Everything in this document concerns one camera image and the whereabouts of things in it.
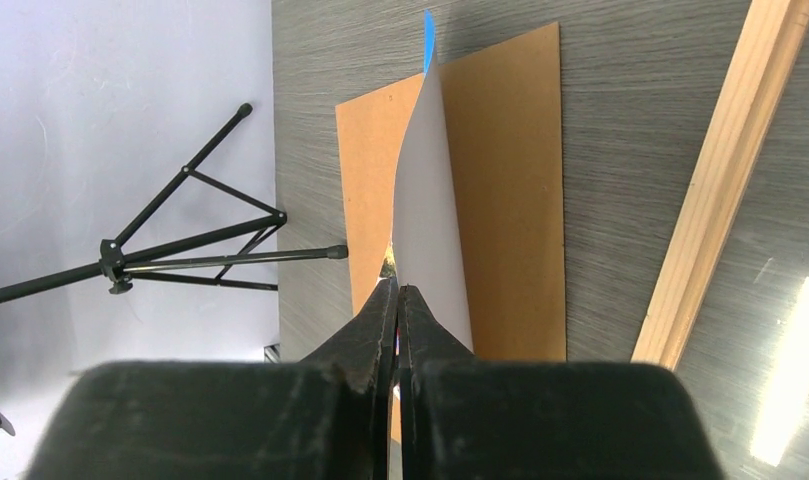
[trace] black tripod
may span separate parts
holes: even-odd
[[[265,239],[270,237],[280,227],[286,224],[286,212],[271,207],[253,197],[250,197],[220,181],[196,170],[201,162],[212,153],[227,135],[239,125],[245,117],[251,114],[253,108],[250,104],[243,104],[236,114],[204,145],[192,160],[181,168],[180,172],[151,200],[130,224],[114,239],[101,240],[101,257],[97,263],[84,265],[63,272],[36,278],[8,287],[0,288],[0,303],[26,297],[35,293],[44,292],[57,287],[63,287],[75,282],[104,275],[112,282],[110,293],[120,294],[133,288],[133,279],[157,280],[163,282],[188,283],[194,285],[212,285],[220,287],[249,288],[254,290],[276,291],[277,285],[269,283],[245,282],[226,280],[224,275],[233,265],[249,263],[283,262],[287,260],[309,260],[316,258],[342,259],[348,257],[348,248],[345,245],[335,245],[328,248],[315,248],[309,250],[291,250],[284,252],[251,253]],[[202,233],[174,242],[146,248],[134,253],[123,254],[121,247],[130,240],[130,237],[160,208],[168,197],[188,177],[200,180],[207,185],[215,187],[233,197],[247,202],[266,212],[266,216],[244,223],[220,228],[212,232]],[[235,238],[241,235],[254,233],[253,237],[239,250],[236,255],[223,255],[218,257],[186,258],[179,260],[162,260],[160,258],[176,255],[195,248]],[[166,270],[180,270],[185,268],[222,267],[213,278],[192,275],[177,275],[159,273]]]

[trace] blue strip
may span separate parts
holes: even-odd
[[[425,10],[425,74],[428,73],[428,69],[430,68],[435,43],[436,26],[433,23],[433,15],[430,14],[430,10]]]

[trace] wooden stick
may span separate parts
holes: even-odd
[[[632,361],[677,366],[808,25],[809,0],[752,1]]]

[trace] brown cardboard sheet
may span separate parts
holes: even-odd
[[[566,359],[557,24],[440,66],[475,353]],[[392,228],[416,75],[336,108],[354,312]]]

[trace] white backdrop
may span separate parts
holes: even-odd
[[[271,68],[265,0],[0,1],[0,287],[96,261],[99,241],[246,101],[254,113],[201,171],[273,204]],[[259,215],[189,179],[125,251]],[[229,275],[276,282],[274,266]],[[97,278],[0,305],[0,409],[18,431],[0,432],[0,478],[25,468],[72,371],[249,358],[278,340],[276,293],[139,281],[111,296],[109,286]]]

